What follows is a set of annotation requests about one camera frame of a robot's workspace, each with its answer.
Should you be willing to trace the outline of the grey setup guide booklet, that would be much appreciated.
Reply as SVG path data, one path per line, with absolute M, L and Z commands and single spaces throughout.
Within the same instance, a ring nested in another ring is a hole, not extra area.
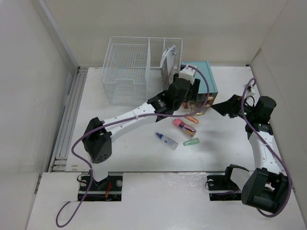
M 163 91 L 167 90 L 170 84 L 173 82 L 174 67 L 175 67 L 175 63 L 168 64 L 166 60 L 164 61 L 163 65 L 160 66 Z

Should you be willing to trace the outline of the teal orange drawer box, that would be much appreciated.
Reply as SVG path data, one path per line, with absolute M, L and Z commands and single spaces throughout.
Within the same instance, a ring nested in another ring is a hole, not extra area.
M 207 95 L 209 95 L 206 106 L 195 114 L 195 116 L 204 115 L 206 113 L 206 110 L 213 105 L 213 102 L 218 94 L 218 89 L 215 83 L 211 65 L 209 61 L 181 62 L 181 66 L 183 65 L 195 66 L 198 70 L 202 72 L 208 82 L 209 90 L 207 90 L 207 86 L 203 77 L 197 71 L 195 71 L 195 79 L 200 80 L 198 95 L 196 97 L 196 100 L 192 100 L 186 103 L 186 107 L 191 109 L 191 113 L 194 113 L 201 108 L 201 106 L 205 102 Z

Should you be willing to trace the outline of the orange translucent capsule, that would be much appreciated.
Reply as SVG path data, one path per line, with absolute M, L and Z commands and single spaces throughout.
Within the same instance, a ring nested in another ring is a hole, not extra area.
M 187 120 L 189 120 L 189 121 L 195 123 L 195 124 L 198 124 L 198 123 L 199 123 L 199 120 L 196 119 L 196 118 L 194 118 L 193 116 L 186 116 L 185 118 L 186 118 Z

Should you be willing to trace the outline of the pink cap clear tube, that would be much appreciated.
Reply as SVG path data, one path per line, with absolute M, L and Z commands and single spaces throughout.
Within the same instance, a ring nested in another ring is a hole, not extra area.
M 173 125 L 177 127 L 178 129 L 180 129 L 189 138 L 194 137 L 197 132 L 194 127 L 187 125 L 181 119 L 174 119 Z

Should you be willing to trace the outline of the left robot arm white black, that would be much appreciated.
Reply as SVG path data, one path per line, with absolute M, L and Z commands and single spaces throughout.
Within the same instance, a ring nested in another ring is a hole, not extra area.
M 175 81 L 167 90 L 137 108 L 104 121 L 99 120 L 98 117 L 90 120 L 85 134 L 97 128 L 99 130 L 85 137 L 82 142 L 92 162 L 91 185 L 96 190 L 102 190 L 107 186 L 109 174 L 99 164 L 110 158 L 112 143 L 141 126 L 157 123 L 167 117 L 174 117 L 174 112 L 183 102 L 196 100 L 201 81 L 195 78 L 192 80 L 193 82 L 180 78 L 177 74 Z

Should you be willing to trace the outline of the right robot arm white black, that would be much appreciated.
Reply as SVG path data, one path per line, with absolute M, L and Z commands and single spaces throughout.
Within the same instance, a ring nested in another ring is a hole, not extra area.
M 269 120 L 275 107 L 275 100 L 268 96 L 261 96 L 255 105 L 249 105 L 235 94 L 225 102 L 212 105 L 222 116 L 248 121 L 245 131 L 252 146 L 255 170 L 241 190 L 241 201 L 266 216 L 277 214 L 289 199 L 288 177 L 272 153 L 273 130 Z

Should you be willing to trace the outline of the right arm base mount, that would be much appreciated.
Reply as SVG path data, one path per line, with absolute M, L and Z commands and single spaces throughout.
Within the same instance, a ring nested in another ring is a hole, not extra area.
M 205 189 L 209 191 L 210 201 L 241 201 L 241 190 L 231 179 L 233 169 L 249 172 L 245 167 L 230 164 L 224 172 L 210 172 L 207 174 Z

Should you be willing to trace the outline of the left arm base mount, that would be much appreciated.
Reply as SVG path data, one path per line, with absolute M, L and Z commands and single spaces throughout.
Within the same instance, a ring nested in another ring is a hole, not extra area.
M 79 183 L 78 201 L 81 201 L 83 195 L 86 193 L 90 183 L 91 176 L 89 173 L 80 174 L 77 177 Z M 84 201 L 95 202 L 111 202 L 121 201 L 123 186 L 123 173 L 111 172 L 108 177 L 101 182 L 93 180 Z

